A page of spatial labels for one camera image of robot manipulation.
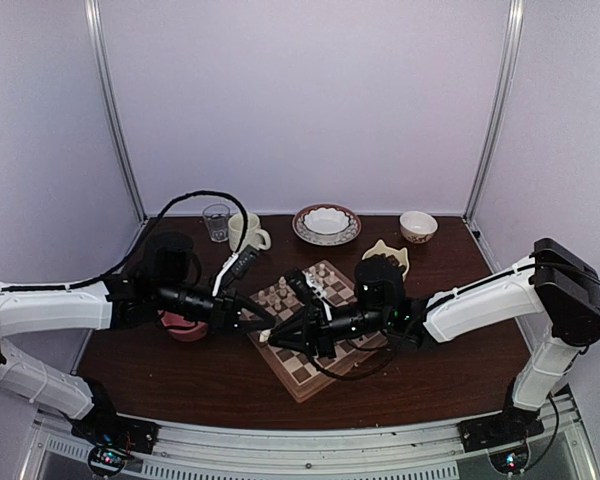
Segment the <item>white knight chess piece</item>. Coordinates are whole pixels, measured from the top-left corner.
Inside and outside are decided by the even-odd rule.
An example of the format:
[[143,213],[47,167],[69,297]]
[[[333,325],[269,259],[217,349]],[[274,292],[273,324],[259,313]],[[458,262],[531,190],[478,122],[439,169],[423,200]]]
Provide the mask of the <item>white knight chess piece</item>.
[[267,295],[263,290],[261,290],[258,293],[258,303],[262,306],[265,306],[267,304]]

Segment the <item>white bishop chess piece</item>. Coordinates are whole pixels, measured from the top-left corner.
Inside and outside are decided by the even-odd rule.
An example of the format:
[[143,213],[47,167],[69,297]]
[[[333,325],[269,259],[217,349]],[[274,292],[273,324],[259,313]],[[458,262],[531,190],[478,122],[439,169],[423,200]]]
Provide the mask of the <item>white bishop chess piece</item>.
[[270,304],[273,304],[277,299],[277,294],[276,294],[276,287],[275,286],[270,286],[269,287],[269,297],[268,297],[268,301]]

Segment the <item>white king chess piece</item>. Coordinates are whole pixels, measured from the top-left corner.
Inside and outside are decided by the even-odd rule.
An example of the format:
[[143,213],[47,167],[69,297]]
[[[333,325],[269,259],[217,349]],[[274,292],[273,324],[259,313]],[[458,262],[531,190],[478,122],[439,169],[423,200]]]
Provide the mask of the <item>white king chess piece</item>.
[[278,281],[279,295],[285,297],[287,295],[287,283],[284,277],[280,277]]

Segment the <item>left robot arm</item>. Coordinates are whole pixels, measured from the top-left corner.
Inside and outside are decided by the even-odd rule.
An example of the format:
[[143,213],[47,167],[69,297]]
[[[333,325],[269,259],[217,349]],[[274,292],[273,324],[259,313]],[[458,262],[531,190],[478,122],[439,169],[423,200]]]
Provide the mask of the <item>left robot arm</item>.
[[12,335],[65,329],[123,330],[175,314],[209,331],[268,330],[274,317],[230,284],[257,257],[253,247],[233,253],[203,288],[187,283],[200,266],[190,237],[163,233],[150,237],[141,260],[126,274],[60,285],[0,282],[0,388],[32,403],[55,408],[79,434],[113,444],[127,431],[104,387],[71,377],[16,348]]

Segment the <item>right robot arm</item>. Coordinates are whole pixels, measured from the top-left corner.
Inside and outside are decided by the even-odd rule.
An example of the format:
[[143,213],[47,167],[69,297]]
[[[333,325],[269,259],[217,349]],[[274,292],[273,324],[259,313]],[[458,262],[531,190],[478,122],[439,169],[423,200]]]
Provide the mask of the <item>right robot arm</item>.
[[530,255],[506,270],[430,297],[407,297],[405,271],[388,252],[364,255],[354,269],[356,301],[341,307],[328,306],[315,281],[290,271],[286,282],[303,307],[259,339],[310,359],[332,358],[336,342],[366,333],[395,334],[400,344],[426,338],[443,343],[502,320],[544,313],[548,330],[511,382],[502,411],[461,427],[470,439],[484,433],[506,442],[530,431],[576,356],[600,340],[597,272],[550,238],[536,241]]

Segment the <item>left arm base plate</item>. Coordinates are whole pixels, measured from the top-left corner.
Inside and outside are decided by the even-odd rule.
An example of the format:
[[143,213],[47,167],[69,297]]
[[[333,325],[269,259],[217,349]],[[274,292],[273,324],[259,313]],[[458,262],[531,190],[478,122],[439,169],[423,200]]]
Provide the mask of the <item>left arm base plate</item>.
[[83,419],[68,419],[71,433],[94,446],[125,454],[151,454],[159,426],[151,421],[120,416],[117,413],[90,412]]

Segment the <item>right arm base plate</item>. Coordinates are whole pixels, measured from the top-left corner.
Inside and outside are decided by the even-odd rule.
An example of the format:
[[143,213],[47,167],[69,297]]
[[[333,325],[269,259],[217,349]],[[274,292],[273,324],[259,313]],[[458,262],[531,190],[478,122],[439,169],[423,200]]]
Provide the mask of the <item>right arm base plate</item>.
[[464,451],[474,452],[510,443],[521,442],[529,436],[542,434],[545,428],[537,412],[507,413],[464,420],[458,424]]

